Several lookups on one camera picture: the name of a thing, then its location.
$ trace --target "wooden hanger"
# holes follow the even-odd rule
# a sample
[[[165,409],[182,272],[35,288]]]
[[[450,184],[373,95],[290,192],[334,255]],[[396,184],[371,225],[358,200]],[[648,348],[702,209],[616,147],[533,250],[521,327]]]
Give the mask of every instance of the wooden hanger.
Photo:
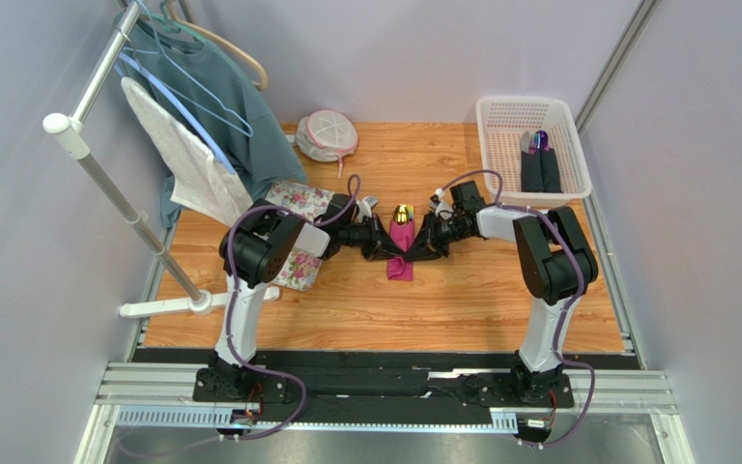
[[[171,20],[182,24],[185,27],[189,27],[196,31],[201,36],[207,38],[211,42],[219,45],[220,48],[227,50],[229,53],[231,53],[234,56],[239,57],[243,61],[245,61],[248,66],[254,69],[254,71],[257,72],[257,75],[260,76],[260,81],[251,81],[255,86],[257,86],[257,90],[264,91],[268,88],[268,73],[266,72],[266,69],[263,68],[263,65],[260,64],[259,61],[255,60],[254,57],[251,55],[245,53],[241,48],[237,47],[233,43],[230,43],[226,41],[225,39],[219,37],[217,34],[209,31],[208,29],[205,29],[201,26],[198,26],[196,24],[192,24],[187,21],[183,21],[177,16],[177,11],[174,8],[174,0],[165,0],[165,10],[168,12],[168,15],[170,16]]]

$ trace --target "blue hanger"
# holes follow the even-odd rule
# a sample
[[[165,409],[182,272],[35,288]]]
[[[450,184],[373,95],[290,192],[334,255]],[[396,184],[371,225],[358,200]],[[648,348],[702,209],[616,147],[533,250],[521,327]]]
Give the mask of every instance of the blue hanger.
[[[134,0],[134,1],[136,1],[136,3],[139,4],[139,6],[142,8],[142,10],[145,12],[145,14],[148,15],[148,17],[154,17],[151,14],[151,12],[148,10],[148,8],[145,7],[145,4],[142,2],[142,0]],[[180,97],[188,100],[189,102],[193,103],[198,108],[200,108],[200,109],[208,112],[209,114],[211,114],[212,116],[214,116],[219,121],[225,123],[230,128],[232,128],[232,129],[234,129],[236,131],[239,131],[240,133],[242,133],[246,137],[253,137],[254,136],[254,129],[251,127],[251,125],[248,124],[248,122],[245,119],[243,119],[243,117],[240,116],[237,113],[237,111],[234,111],[233,109],[225,106],[225,104],[222,103],[222,101],[219,99],[219,97],[217,97],[216,95],[214,95],[214,92],[208,90],[204,85],[202,85],[201,83],[199,83],[199,81],[197,79],[195,79],[191,74],[189,74],[186,70],[184,70],[183,67],[181,67],[180,65],[177,64],[177,62],[175,62],[173,59],[171,59],[171,57],[168,56],[167,53],[165,53],[165,48],[162,46],[162,43],[159,41],[159,34],[157,33],[156,27],[152,27],[151,30],[154,31],[154,42],[157,44],[158,51],[139,50],[139,49],[137,49],[136,47],[133,46],[133,43],[131,43],[130,41],[128,41],[128,43],[132,47],[132,50],[129,50],[129,51],[132,51],[134,53],[134,59],[136,59],[136,53],[146,53],[146,54],[155,54],[155,55],[162,55],[162,56],[164,56],[165,59],[167,59],[168,61],[170,61],[171,64],[174,65],[175,68],[177,68],[178,70],[180,70],[180,72],[183,73],[185,75],[185,77],[187,77],[188,79],[190,79],[191,82],[193,82],[194,84],[196,84],[200,89],[202,89],[205,93],[207,93],[212,99],[214,99],[215,102],[219,103],[219,106],[222,108],[223,111],[225,111],[227,113],[230,113],[230,114],[233,114],[237,119],[239,119],[240,122],[243,123],[243,126],[245,126],[246,130],[243,130],[243,129],[235,126],[234,124],[232,124],[231,122],[229,122],[225,118],[222,118],[219,115],[211,112],[208,108],[205,108],[203,106],[200,106],[200,104],[197,103],[196,101],[193,101],[193,100],[189,99],[188,97],[180,94],[179,92],[176,92],[173,88],[171,88],[171,90],[173,92],[175,92]],[[137,64],[140,65],[140,68],[142,68],[141,64],[139,63],[139,60],[136,60],[136,61],[137,61]]]
[[[225,166],[225,169],[228,171],[229,174],[237,176],[237,171],[234,170],[234,166],[231,165],[231,161],[228,160],[228,158],[225,156],[224,153],[222,153],[222,150],[219,148],[219,145],[214,142],[214,139],[211,137],[210,134],[205,130],[205,128],[202,127],[202,125],[199,123],[199,121],[194,118],[194,116],[190,113],[190,111],[187,110],[187,108],[182,104],[181,101],[177,99],[177,97],[174,96],[174,94],[171,93],[173,89],[170,88],[167,84],[162,82],[161,80],[157,79],[156,76],[151,74],[148,70],[140,66],[140,64],[134,60],[133,58],[127,56],[125,53],[120,53],[119,58],[123,60],[127,65],[134,68],[138,73],[142,74],[143,77],[148,79],[148,81],[156,87],[163,96],[165,96],[171,103],[174,104],[174,106],[177,108],[178,111],[180,111],[180,114],[182,114],[185,119],[188,121],[189,124],[194,128],[195,131],[197,131],[197,134],[199,134],[200,138],[205,141],[206,145],[208,145],[208,148],[211,149],[211,153],[214,154],[214,158],[218,160],[223,166]],[[114,70],[121,76],[125,76],[126,74],[123,72],[122,68],[120,67],[119,63],[114,64]],[[201,105],[197,104],[197,107],[211,112],[210,110],[202,107]]]

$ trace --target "white laundry basket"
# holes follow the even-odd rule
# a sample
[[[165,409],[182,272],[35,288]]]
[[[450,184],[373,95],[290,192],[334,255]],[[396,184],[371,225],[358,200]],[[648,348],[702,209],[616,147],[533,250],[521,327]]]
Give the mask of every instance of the white laundry basket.
[[[486,97],[476,103],[482,165],[502,175],[500,201],[514,206],[554,208],[591,193],[591,180],[571,109],[565,101],[539,97]],[[523,132],[548,133],[556,151],[563,193],[520,191],[520,140]],[[486,174],[485,184],[497,200],[499,180]]]

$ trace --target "white wall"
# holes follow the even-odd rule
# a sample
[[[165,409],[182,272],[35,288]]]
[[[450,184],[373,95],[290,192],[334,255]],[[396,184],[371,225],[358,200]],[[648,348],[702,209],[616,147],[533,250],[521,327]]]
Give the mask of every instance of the white wall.
[[[662,2],[583,141],[697,462],[742,462],[742,3]]]
[[[111,33],[108,1],[0,1],[0,462],[70,463],[152,256],[42,130],[69,112]],[[161,161],[117,80],[85,138],[158,225]]]
[[[579,111],[637,0],[198,0],[197,21],[257,58],[280,121],[473,122],[492,95]]]

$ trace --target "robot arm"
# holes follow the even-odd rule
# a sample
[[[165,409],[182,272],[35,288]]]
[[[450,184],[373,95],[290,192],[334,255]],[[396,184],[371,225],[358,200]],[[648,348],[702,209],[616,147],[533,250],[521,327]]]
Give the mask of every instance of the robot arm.
[[[335,194],[328,210],[318,217],[318,221],[335,217],[345,208],[349,199],[348,195]],[[375,198],[366,197],[337,221],[323,228],[301,217],[278,211],[249,217],[234,235],[234,261],[237,277],[241,280],[240,288],[236,290],[227,258],[228,234],[225,234],[219,245],[219,255],[225,263],[223,268],[227,274],[228,301],[231,301],[235,291],[238,295],[233,312],[226,314],[224,321],[232,318],[231,338],[240,358],[250,361],[256,354],[257,324],[266,291],[282,270],[292,248],[322,259],[329,259],[342,246],[360,247],[362,255],[368,260],[388,259],[402,254],[399,246],[383,229],[380,218],[371,213],[376,202]],[[266,200],[259,200],[251,208],[270,204]],[[217,359],[232,366],[241,365],[228,347],[226,327],[220,331],[214,349]]]
[[[564,336],[557,336],[557,324],[566,302],[578,289],[574,267],[561,249],[551,250],[551,232],[537,216],[524,211],[486,206],[475,182],[465,182],[450,189],[453,208],[438,209],[425,215],[414,245],[406,252],[406,261],[439,259],[450,254],[450,244],[469,237],[502,239],[517,244],[523,279],[533,300],[528,330],[518,362],[512,370],[513,391],[526,402],[544,398],[561,375],[560,352]],[[432,203],[441,205],[438,197]],[[584,282],[596,280],[599,267],[583,229],[571,208],[556,208],[546,213],[557,232],[577,258]],[[569,308],[560,331],[565,334],[576,304]]]

